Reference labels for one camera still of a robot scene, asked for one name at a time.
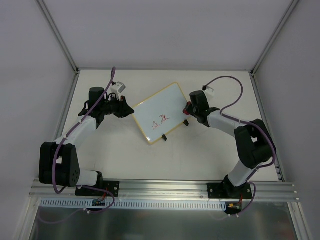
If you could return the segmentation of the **red whiteboard eraser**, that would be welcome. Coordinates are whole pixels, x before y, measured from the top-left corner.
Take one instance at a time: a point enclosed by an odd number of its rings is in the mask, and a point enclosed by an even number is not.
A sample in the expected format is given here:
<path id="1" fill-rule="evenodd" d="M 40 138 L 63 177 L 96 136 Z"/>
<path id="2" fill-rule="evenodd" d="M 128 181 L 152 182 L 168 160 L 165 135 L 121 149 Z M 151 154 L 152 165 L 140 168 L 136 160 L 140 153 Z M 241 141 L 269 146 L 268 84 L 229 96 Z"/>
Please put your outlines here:
<path id="1" fill-rule="evenodd" d="M 185 115 L 190 115 L 190 109 L 192 108 L 192 103 L 190 102 L 190 101 L 188 101 L 187 102 L 187 104 L 186 104 L 186 106 L 185 106 L 185 108 L 183 109 L 183 113 L 185 114 Z"/>

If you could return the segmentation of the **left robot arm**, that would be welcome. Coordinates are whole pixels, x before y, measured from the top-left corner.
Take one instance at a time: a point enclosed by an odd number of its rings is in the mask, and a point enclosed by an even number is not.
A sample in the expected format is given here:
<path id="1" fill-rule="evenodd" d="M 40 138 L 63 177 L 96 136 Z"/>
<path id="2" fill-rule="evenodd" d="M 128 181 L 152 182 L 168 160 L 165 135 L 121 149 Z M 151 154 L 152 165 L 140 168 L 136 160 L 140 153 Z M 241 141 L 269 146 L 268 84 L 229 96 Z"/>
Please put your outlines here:
<path id="1" fill-rule="evenodd" d="M 82 170 L 77 151 L 99 128 L 106 116 L 114 115 L 122 119 L 135 112 L 123 96 L 125 88 L 121 82 L 112 83 L 110 93 L 102 87 L 90 88 L 88 100 L 72 127 L 55 141 L 41 145 L 38 174 L 40 183 L 52 185 L 57 194 L 61 193 L 59 186 L 63 189 L 86 186 L 94 196 L 104 191 L 102 173 Z"/>

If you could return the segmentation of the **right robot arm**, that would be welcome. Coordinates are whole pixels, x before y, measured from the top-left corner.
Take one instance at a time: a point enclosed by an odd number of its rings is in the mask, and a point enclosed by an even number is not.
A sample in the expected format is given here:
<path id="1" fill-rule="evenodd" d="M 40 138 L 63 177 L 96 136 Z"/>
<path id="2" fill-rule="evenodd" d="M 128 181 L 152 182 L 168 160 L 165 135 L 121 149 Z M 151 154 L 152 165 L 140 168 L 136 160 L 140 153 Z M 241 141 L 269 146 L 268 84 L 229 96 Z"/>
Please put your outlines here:
<path id="1" fill-rule="evenodd" d="M 183 113 L 193 116 L 198 123 L 222 131 L 235 139 L 239 160 L 233 170 L 217 186 L 208 184 L 209 198 L 237 199 L 250 189 L 249 179 L 259 167 L 276 156 L 271 136 L 260 119 L 254 121 L 236 120 L 226 116 L 217 107 L 210 107 L 204 91 L 189 94 Z"/>

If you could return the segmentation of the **yellow framed whiteboard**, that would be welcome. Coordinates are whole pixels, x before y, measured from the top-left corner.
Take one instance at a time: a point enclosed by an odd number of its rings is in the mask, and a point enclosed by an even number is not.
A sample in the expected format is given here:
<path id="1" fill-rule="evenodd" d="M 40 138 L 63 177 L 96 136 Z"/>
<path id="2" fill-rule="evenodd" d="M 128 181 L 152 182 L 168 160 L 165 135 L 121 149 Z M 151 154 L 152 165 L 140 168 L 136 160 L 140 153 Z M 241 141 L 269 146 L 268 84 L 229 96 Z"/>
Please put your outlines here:
<path id="1" fill-rule="evenodd" d="M 133 107 L 133 119 L 147 143 L 152 145 L 182 125 L 187 99 L 177 82 L 173 82 Z"/>

